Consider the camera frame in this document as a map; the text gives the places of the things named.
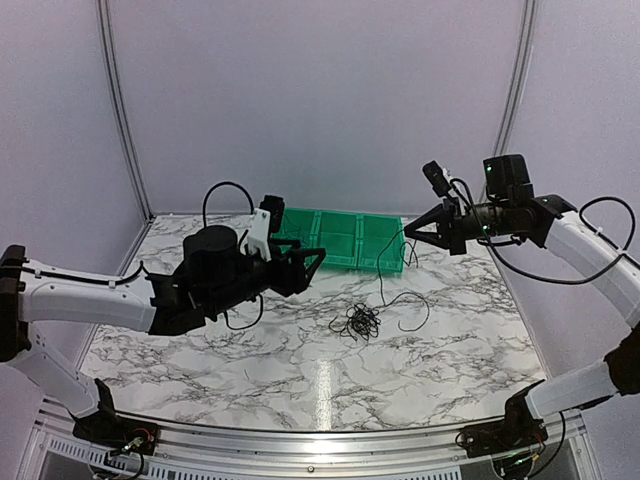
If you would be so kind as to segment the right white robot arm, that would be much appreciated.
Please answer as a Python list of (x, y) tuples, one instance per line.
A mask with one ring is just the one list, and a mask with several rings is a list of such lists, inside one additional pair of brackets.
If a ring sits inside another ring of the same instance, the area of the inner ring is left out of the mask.
[[(570, 409), (590, 408), (614, 396), (639, 392), (639, 263), (627, 244), (616, 245), (589, 223), (582, 209), (557, 194), (534, 192), (524, 157), (511, 154), (484, 160), (487, 200), (476, 203), (466, 183), (451, 176), (437, 162), (422, 172), (441, 204), (404, 229), (407, 238), (452, 255), (463, 255), (467, 243), (484, 244), (509, 271), (554, 286), (592, 285), (619, 312), (629, 334), (605, 357), (589, 366), (542, 381), (513, 395), (495, 438), (515, 448), (545, 417)], [(512, 243), (531, 242), (570, 266), (575, 279), (549, 278), (510, 263), (495, 238)]]

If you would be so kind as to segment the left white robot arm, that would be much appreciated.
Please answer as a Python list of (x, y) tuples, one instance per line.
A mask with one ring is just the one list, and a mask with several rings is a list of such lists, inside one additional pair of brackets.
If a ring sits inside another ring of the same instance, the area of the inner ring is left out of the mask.
[(10, 245), (1, 255), (1, 360), (60, 401), (82, 431), (106, 445), (125, 438), (109, 388), (79, 372), (51, 347), (40, 321), (110, 325), (152, 336), (180, 336), (227, 316), (271, 290), (304, 292), (326, 257), (323, 248), (279, 239), (284, 201), (273, 195), (249, 205), (243, 234), (204, 222), (182, 242), (183, 259), (169, 275), (143, 266), (126, 277), (56, 269)]

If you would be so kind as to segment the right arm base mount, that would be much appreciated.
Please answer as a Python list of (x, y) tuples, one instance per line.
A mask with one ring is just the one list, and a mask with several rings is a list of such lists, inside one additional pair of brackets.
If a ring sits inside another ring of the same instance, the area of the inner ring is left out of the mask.
[(468, 458), (477, 458), (541, 446), (547, 439), (548, 433), (542, 421), (512, 430), (501, 419), (467, 425), (459, 431), (454, 442), (465, 450)]

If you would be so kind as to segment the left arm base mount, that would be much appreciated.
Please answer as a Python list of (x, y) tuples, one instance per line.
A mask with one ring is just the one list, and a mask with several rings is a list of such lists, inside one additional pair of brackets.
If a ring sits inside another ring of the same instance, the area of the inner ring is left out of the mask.
[(98, 412), (73, 418), (73, 435), (81, 440), (109, 447), (117, 453), (152, 455), (156, 448), (159, 425), (121, 416), (104, 416)]

